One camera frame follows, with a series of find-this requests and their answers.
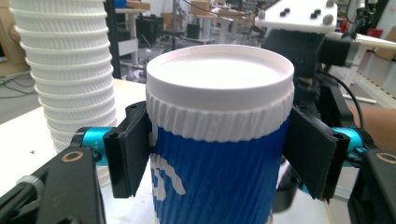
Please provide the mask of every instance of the white cup lid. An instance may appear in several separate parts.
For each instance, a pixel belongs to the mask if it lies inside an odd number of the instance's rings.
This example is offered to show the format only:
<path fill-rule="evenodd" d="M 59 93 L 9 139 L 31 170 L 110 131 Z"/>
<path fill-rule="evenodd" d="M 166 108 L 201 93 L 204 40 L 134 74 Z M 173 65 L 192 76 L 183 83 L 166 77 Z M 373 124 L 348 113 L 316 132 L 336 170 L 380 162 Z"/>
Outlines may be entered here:
<path fill-rule="evenodd" d="M 178 49 L 148 63 L 147 91 L 168 104 L 203 110 L 246 110 L 282 98 L 294 67 L 266 49 L 205 45 Z"/>

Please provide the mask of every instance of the person's arm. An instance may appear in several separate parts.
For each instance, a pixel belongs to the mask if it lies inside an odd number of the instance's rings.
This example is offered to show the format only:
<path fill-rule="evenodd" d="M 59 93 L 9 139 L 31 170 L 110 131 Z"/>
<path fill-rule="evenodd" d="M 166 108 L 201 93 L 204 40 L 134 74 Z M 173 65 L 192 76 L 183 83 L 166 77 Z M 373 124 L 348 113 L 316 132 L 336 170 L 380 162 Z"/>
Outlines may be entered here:
<path fill-rule="evenodd" d="M 360 127 L 356 107 L 350 106 L 355 123 Z M 364 130 L 370 134 L 375 145 L 381 149 L 396 151 L 396 109 L 362 107 Z"/>

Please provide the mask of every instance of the stack of white paper cups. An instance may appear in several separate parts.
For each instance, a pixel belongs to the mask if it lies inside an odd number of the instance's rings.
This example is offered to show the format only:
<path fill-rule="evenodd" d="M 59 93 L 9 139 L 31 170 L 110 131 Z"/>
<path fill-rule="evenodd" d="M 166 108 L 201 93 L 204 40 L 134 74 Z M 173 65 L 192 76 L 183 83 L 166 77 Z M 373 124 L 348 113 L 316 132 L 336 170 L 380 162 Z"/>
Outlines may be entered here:
<path fill-rule="evenodd" d="M 58 152 L 81 127 L 117 125 L 104 1 L 10 1 Z"/>

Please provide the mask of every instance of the paper cup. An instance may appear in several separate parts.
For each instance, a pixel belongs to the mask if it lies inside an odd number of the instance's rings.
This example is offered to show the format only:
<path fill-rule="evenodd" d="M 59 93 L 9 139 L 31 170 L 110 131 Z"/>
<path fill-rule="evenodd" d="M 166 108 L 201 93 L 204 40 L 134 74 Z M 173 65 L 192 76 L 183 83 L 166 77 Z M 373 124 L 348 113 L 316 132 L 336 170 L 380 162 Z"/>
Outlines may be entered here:
<path fill-rule="evenodd" d="M 104 1 L 11 0 L 10 7 L 37 13 L 90 15 L 104 12 Z"/>
<path fill-rule="evenodd" d="M 107 42 L 92 49 L 57 50 L 35 49 L 21 43 L 29 62 L 52 66 L 77 66 L 102 62 L 111 56 L 109 46 L 110 42 Z"/>
<path fill-rule="evenodd" d="M 36 49 L 92 49 L 108 43 L 108 28 L 86 33 L 48 33 L 23 30 L 16 26 L 24 46 Z"/>
<path fill-rule="evenodd" d="M 265 49 L 206 45 L 148 64 L 157 223 L 265 223 L 294 68 Z"/>
<path fill-rule="evenodd" d="M 34 79 L 41 79 L 47 81 L 76 81 L 85 80 L 90 78 L 101 77 L 105 74 L 112 74 L 113 66 L 111 63 L 98 64 L 97 67 L 88 69 L 76 69 L 76 70 L 60 70 L 54 71 L 51 69 L 33 68 L 31 67 L 30 75 Z"/>
<path fill-rule="evenodd" d="M 114 121 L 117 121 L 116 108 L 107 111 L 106 113 L 89 119 L 76 119 L 76 120 L 64 120 L 64 119 L 53 119 L 44 114 L 47 119 L 48 125 L 61 132 L 76 132 L 82 127 L 108 127 L 112 126 Z"/>
<path fill-rule="evenodd" d="M 106 13 L 99 15 L 40 15 L 10 9 L 18 27 L 27 31 L 78 33 L 94 32 L 107 28 Z"/>
<path fill-rule="evenodd" d="M 92 91 L 86 94 L 57 95 L 49 94 L 38 90 L 38 97 L 45 105 L 59 108 L 77 108 L 99 104 L 114 95 L 113 83 L 98 91 Z"/>
<path fill-rule="evenodd" d="M 105 114 L 107 111 L 115 108 L 114 97 L 108 98 L 107 100 L 96 105 L 77 108 L 58 108 L 43 104 L 40 98 L 38 98 L 38 101 L 44 108 L 44 114 L 52 119 L 89 119 Z"/>
<path fill-rule="evenodd" d="M 49 94 L 86 94 L 93 91 L 101 90 L 114 82 L 111 73 L 104 74 L 101 77 L 86 78 L 77 81 L 47 81 L 43 79 L 35 79 L 35 87 Z"/>
<path fill-rule="evenodd" d="M 98 63 L 87 63 L 70 66 L 55 66 L 32 63 L 27 58 L 25 58 L 25 61 L 30 65 L 32 73 L 34 73 L 38 78 L 54 81 L 69 81 L 100 76 L 109 72 L 110 69 L 113 71 L 113 66 L 110 62 L 111 59 L 112 56 L 109 55 L 107 58 Z"/>

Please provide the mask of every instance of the blue paper cup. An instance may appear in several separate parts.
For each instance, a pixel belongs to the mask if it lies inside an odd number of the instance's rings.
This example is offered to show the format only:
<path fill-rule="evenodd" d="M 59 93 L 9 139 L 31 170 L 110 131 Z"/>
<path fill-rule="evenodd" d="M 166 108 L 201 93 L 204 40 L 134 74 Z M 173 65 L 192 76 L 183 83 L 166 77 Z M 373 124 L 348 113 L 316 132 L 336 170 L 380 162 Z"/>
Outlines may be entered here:
<path fill-rule="evenodd" d="M 148 64 L 156 222 L 265 223 L 294 68 L 265 49 L 206 45 Z"/>

